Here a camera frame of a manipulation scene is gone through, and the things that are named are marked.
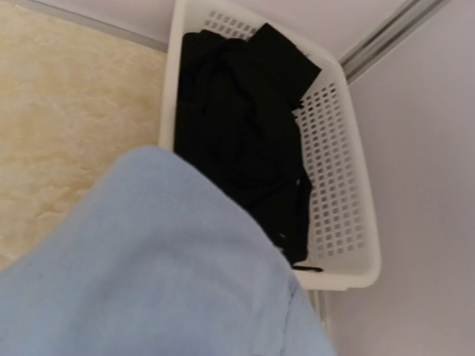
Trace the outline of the light blue long sleeve shirt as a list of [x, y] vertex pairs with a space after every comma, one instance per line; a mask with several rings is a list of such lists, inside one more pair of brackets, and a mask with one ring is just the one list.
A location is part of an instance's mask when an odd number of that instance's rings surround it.
[[333, 355], [259, 225], [178, 156], [122, 155], [1, 273], [3, 355]]

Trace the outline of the white plastic laundry basket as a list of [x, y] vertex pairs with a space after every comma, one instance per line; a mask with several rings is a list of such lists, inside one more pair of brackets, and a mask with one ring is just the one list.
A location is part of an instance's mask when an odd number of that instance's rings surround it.
[[[179, 61], [183, 35], [211, 30], [248, 39], [265, 17], [230, 1], [177, 1], [171, 20], [158, 144], [174, 145]], [[325, 49], [279, 26], [321, 74], [295, 112], [304, 166], [312, 182], [308, 258], [294, 269], [306, 290], [344, 291], [374, 284], [381, 252], [373, 197], [347, 81]]]

